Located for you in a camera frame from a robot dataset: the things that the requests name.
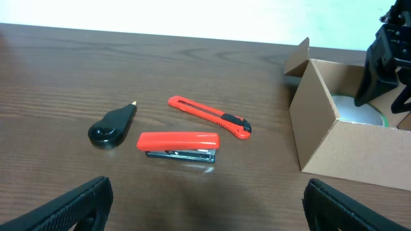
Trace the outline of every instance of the black correction tape dispenser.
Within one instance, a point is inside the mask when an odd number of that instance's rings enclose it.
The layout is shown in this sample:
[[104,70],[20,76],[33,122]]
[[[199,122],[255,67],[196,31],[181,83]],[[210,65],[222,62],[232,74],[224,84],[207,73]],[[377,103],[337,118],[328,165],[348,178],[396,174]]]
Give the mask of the black correction tape dispenser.
[[93,124],[89,129],[89,138],[92,145],[101,149],[111,149],[119,146],[127,136],[136,110],[136,102],[133,102],[105,114],[101,121]]

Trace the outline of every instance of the white background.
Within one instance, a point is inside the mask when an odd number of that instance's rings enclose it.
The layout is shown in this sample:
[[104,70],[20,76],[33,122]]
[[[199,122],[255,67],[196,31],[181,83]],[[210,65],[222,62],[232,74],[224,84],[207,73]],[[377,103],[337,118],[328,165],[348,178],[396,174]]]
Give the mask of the white background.
[[0,22],[367,49],[395,0],[0,0]]

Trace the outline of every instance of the red stapler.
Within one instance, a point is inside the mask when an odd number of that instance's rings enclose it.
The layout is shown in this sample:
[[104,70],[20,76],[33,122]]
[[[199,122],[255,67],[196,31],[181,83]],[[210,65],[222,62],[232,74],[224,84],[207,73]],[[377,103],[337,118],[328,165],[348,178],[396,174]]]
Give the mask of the red stapler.
[[219,147],[218,134],[207,132],[144,132],[137,142],[147,157],[212,163]]
[[239,139],[247,139],[251,136],[251,124],[239,116],[227,114],[215,108],[196,103],[181,96],[173,96],[168,100],[168,104],[178,108],[183,112],[188,112],[195,116],[207,119],[230,131]]

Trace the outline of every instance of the open cardboard box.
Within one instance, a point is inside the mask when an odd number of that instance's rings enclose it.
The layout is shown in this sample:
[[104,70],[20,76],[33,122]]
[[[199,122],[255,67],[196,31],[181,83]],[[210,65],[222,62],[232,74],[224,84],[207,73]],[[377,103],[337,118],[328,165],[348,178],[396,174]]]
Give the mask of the open cardboard box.
[[285,65],[285,75],[302,77],[290,105],[301,171],[411,190],[411,132],[398,129],[408,112],[390,109],[405,86],[370,102],[388,127],[343,121],[331,95],[354,97],[364,68],[309,58],[309,45]]

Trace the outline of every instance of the wooden table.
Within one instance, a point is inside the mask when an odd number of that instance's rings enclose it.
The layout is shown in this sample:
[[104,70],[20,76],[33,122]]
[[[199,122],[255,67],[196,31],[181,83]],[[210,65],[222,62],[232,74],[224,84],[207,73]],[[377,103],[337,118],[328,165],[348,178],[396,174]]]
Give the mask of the wooden table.
[[[293,46],[0,25],[0,223],[100,175],[114,203],[106,230],[307,230],[302,194],[319,178],[411,228],[411,192],[301,173],[283,64]],[[311,50],[362,65],[365,53]],[[181,95],[245,117],[252,137],[167,105]],[[137,101],[125,142],[87,131]],[[212,165],[147,158],[141,132],[217,132]]]

